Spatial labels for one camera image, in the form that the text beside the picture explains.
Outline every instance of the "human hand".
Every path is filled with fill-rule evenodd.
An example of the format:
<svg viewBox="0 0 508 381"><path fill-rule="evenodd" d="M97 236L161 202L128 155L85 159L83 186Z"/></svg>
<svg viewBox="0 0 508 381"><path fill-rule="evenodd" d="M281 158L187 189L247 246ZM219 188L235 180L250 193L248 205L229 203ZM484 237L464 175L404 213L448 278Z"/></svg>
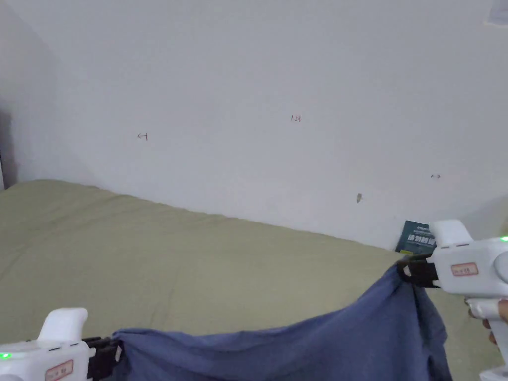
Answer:
<svg viewBox="0 0 508 381"><path fill-rule="evenodd" d="M508 324L508 300L500 300L498 303L498 308L499 308L499 316ZM474 317L473 314L471 313L471 310L469 310L469 315ZM483 320L483 326L487 329L490 329L490 324L487 319ZM489 335L489 341L497 345L496 338L494 337L494 334L492 332Z"/></svg>

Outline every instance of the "blue towel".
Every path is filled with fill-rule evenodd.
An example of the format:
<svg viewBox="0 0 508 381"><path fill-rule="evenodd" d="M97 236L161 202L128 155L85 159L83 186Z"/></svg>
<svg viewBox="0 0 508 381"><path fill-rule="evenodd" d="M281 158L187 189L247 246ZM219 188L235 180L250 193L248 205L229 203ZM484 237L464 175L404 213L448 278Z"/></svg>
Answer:
<svg viewBox="0 0 508 381"><path fill-rule="evenodd" d="M126 355L116 380L452 379L437 310L395 267L349 307L284 328L209 336L124 329L113 337Z"/></svg>

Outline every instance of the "red label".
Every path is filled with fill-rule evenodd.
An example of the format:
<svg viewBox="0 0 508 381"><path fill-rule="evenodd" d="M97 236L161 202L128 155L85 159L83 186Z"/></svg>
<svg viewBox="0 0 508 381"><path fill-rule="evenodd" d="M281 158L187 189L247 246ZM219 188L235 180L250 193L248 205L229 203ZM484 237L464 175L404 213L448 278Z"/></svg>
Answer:
<svg viewBox="0 0 508 381"><path fill-rule="evenodd" d="M453 276L478 275L478 267L474 262L452 265L452 274Z"/></svg>
<svg viewBox="0 0 508 381"><path fill-rule="evenodd" d="M68 360L46 371L45 381L58 381L74 371L74 361Z"/></svg>

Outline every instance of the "mattress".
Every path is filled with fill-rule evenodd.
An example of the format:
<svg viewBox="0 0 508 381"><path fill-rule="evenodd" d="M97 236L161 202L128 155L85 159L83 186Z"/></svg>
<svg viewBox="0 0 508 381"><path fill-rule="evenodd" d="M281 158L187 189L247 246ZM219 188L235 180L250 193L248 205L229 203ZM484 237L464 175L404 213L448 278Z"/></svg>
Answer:
<svg viewBox="0 0 508 381"><path fill-rule="evenodd" d="M349 305L400 258L52 180L0 193L0 247L2 342L35 338L49 311L73 306L88 309L85 336L284 326ZM447 326L455 379L477 380L502 363L463 298L429 295Z"/></svg>

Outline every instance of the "book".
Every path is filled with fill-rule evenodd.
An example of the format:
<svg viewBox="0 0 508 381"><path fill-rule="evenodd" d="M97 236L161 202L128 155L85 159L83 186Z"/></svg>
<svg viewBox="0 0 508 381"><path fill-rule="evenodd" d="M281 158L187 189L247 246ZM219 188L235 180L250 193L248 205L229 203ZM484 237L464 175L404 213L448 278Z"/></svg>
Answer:
<svg viewBox="0 0 508 381"><path fill-rule="evenodd" d="M410 256L431 256L435 248L436 240L428 224L406 221L395 251Z"/></svg>

